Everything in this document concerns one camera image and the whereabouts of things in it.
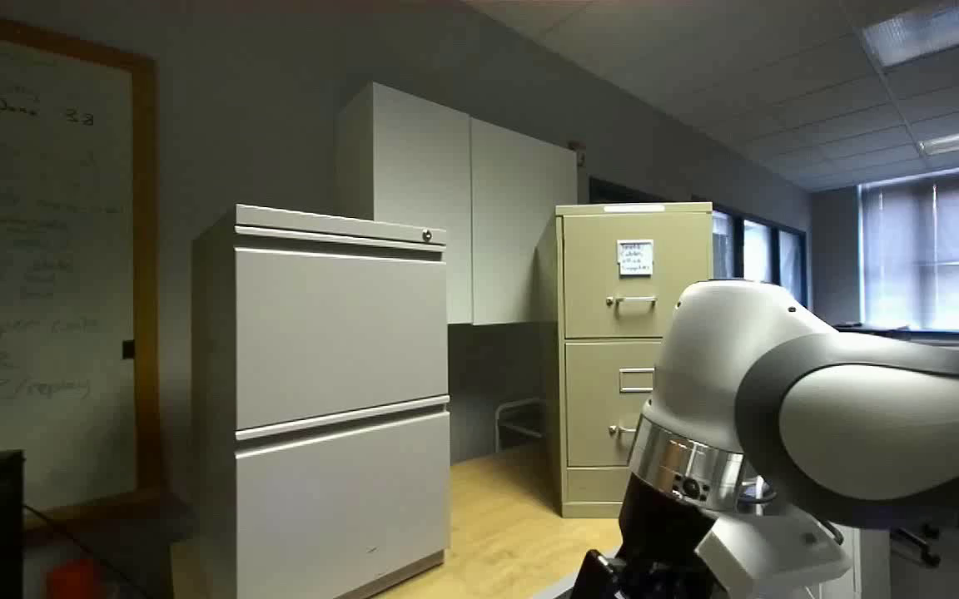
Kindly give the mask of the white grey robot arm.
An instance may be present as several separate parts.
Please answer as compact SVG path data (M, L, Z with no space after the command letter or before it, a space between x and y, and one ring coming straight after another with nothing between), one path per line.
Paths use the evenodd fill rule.
M781 599L849 528L959 508L959 344L842 334L773 284L680 293L618 511L641 593Z

